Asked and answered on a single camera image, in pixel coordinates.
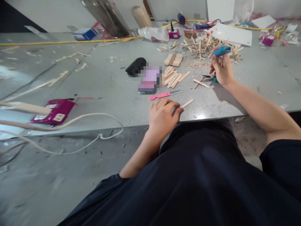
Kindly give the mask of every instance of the concrete floor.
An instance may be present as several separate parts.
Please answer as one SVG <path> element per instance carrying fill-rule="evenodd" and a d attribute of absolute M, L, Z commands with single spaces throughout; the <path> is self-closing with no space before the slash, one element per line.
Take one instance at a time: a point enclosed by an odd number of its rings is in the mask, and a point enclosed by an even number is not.
<path fill-rule="evenodd" d="M 0 167 L 0 225 L 57 225 L 98 182 L 123 168 L 140 145 L 145 128 L 147 126 L 126 128 L 112 139 L 99 139 L 71 155 L 51 155 L 26 144 L 1 156 L 0 165 L 19 152 Z M 51 151 L 72 152 L 90 143 L 99 133 L 108 136 L 110 130 L 83 132 L 76 134 L 76 138 L 72 134 L 36 137 L 34 141 Z M 234 123 L 234 133 L 246 160 L 261 169 L 259 155 L 265 148 L 263 131 L 246 117 Z M 0 148 L 18 142 L 2 142 Z"/>

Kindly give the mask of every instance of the pliers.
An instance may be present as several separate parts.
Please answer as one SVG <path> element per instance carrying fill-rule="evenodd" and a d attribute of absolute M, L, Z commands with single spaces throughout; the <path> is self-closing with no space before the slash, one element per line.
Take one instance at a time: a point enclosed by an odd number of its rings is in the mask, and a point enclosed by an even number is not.
<path fill-rule="evenodd" d="M 204 76 L 205 78 L 202 80 L 202 82 L 207 82 L 207 81 L 214 81 L 214 82 L 217 82 L 217 78 L 216 77 L 213 77 L 213 76 L 210 76 L 210 75 L 202 75 Z"/>

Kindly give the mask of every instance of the table surface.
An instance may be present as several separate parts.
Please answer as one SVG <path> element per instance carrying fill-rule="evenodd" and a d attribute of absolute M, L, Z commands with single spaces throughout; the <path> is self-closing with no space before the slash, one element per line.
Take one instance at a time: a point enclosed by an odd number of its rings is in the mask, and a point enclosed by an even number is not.
<path fill-rule="evenodd" d="M 242 60 L 240 63 L 233 65 L 233 70 L 237 80 L 259 92 L 267 99 L 277 105 L 287 104 L 286 111 L 301 110 L 301 51 L 300 48 L 293 45 L 285 47 L 274 45 L 266 49 L 259 44 L 259 31 L 253 31 L 252 47 L 245 47 L 240 51 Z M 70 34 L 57 33 L 47 34 L 51 41 L 73 40 Z M 4 34 L 1 36 L 1 42 L 8 42 L 11 39 L 14 42 L 24 42 L 33 38 L 42 40 L 35 34 L 26 33 L 22 35 Z M 174 40 L 170 40 L 167 46 L 172 45 Z M 68 70 L 70 73 L 62 80 L 57 82 L 53 87 L 43 87 L 32 93 L 16 98 L 13 101 L 21 101 L 36 105 L 45 105 L 48 100 L 56 98 L 74 98 L 76 97 L 93 97 L 101 98 L 94 100 L 79 100 L 78 106 L 74 106 L 67 120 L 88 113 L 107 113 L 116 117 L 124 126 L 139 126 L 148 124 L 148 111 L 151 105 L 149 95 L 140 95 L 138 93 L 139 80 L 131 78 L 125 73 L 125 68 L 138 57 L 144 57 L 147 62 L 153 65 L 162 65 L 169 52 L 159 52 L 157 48 L 162 46 L 161 43 L 153 43 L 148 40 L 139 39 L 126 43 L 112 44 L 101 46 L 103 43 L 95 44 L 67 44 L 51 46 L 37 46 L 39 56 L 29 56 L 27 51 L 33 49 L 32 46 L 20 47 L 13 50 L 14 53 L 1 52 L 0 73 L 15 73 L 27 75 L 27 82 L 31 82 L 20 91 L 33 88 L 45 81 L 57 78 L 60 73 Z M 74 56 L 58 63 L 52 63 L 55 59 L 63 56 L 68 56 L 74 52 L 82 52 L 91 55 L 92 57 Z M 208 74 L 209 68 L 192 69 L 187 68 L 186 63 L 194 60 L 189 52 L 180 53 L 184 55 L 184 59 L 177 69 L 179 73 L 190 71 L 190 74 L 177 84 L 175 89 L 168 89 L 167 86 L 159 88 L 157 94 L 181 89 L 180 94 L 170 96 L 170 99 L 179 102 L 181 105 L 194 99 L 194 101 L 185 108 L 181 115 L 181 122 L 184 121 L 199 121 L 211 120 L 225 117 L 237 117 L 246 114 L 246 111 L 235 100 L 235 98 L 226 91 L 218 83 L 207 82 L 210 88 L 198 86 L 194 89 L 195 83 L 193 79 L 200 79 L 202 74 Z M 110 62 L 111 56 L 117 56 L 113 62 Z M 7 60 L 6 57 L 21 58 L 21 62 Z M 42 64 L 37 64 L 37 61 L 43 60 Z M 81 60 L 81 64 L 77 64 L 75 58 Z M 75 71 L 84 63 L 87 64 L 85 69 Z M 16 67 L 15 71 L 7 71 L 6 67 Z M 0 83 L 1 90 L 3 89 L 2 81 Z M 27 122 L 33 117 L 31 114 L 25 114 L 13 111 L 0 111 L 0 118 L 5 120 L 14 120 L 18 122 Z M 92 116 L 86 117 L 67 128 L 51 132 L 51 133 L 67 133 L 89 131 L 97 129 L 118 128 L 119 124 L 107 116 Z M 0 125 L 0 130 L 8 130 L 23 135 L 44 135 L 49 132 L 30 131 L 14 128 L 11 126 Z M 10 136 L 0 134 L 0 139 L 5 139 Z"/>

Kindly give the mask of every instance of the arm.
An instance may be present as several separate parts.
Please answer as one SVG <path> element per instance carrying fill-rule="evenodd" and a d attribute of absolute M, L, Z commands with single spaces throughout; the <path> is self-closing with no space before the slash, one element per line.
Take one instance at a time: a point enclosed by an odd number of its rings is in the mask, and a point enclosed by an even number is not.
<path fill-rule="evenodd" d="M 223 58 L 212 56 L 210 73 L 214 70 L 218 82 L 237 99 L 264 130 L 267 144 L 279 139 L 301 140 L 301 129 L 288 113 L 236 81 L 229 54 L 224 55 Z"/>
<path fill-rule="evenodd" d="M 172 109 L 176 106 L 180 106 L 180 104 L 170 99 L 158 100 L 151 105 L 149 130 L 135 154 L 121 170 L 120 177 L 135 176 L 158 155 L 162 141 L 176 126 L 184 111 L 183 108 L 178 108 L 172 115 Z"/>

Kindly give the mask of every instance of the hand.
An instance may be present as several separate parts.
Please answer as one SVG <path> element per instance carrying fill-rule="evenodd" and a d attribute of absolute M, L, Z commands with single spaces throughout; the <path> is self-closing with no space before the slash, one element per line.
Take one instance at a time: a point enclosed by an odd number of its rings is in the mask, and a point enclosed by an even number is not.
<path fill-rule="evenodd" d="M 235 81 L 232 62 L 228 53 L 223 57 L 216 57 L 216 55 L 212 56 L 209 74 L 212 74 L 214 71 L 214 77 L 216 76 L 217 81 L 224 88 Z"/>
<path fill-rule="evenodd" d="M 172 110 L 176 106 L 180 106 L 180 104 L 166 98 L 152 104 L 149 114 L 150 127 L 148 133 L 156 136 L 156 139 L 159 137 L 163 141 L 176 126 L 181 113 L 184 111 L 183 108 L 178 108 L 172 115 Z"/>

